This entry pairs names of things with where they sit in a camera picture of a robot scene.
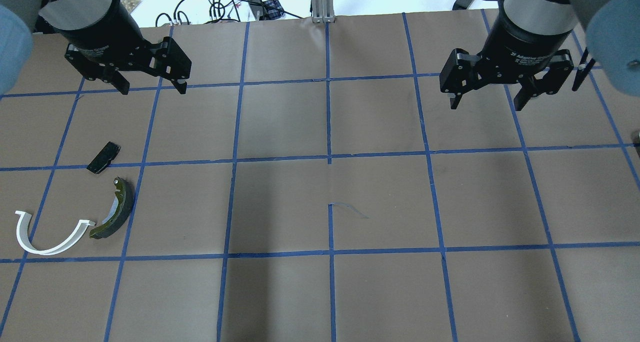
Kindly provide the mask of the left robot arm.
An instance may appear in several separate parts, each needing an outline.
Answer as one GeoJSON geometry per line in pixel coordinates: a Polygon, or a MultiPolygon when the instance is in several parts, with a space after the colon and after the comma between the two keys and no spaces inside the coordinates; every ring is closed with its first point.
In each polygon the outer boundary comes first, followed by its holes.
{"type": "Polygon", "coordinates": [[[109,83],[128,94],[123,72],[168,80],[185,94],[192,61],[171,37],[146,40],[121,0],[1,0],[1,93],[7,94],[34,47],[41,17],[66,38],[65,59],[84,79],[109,83]]]}

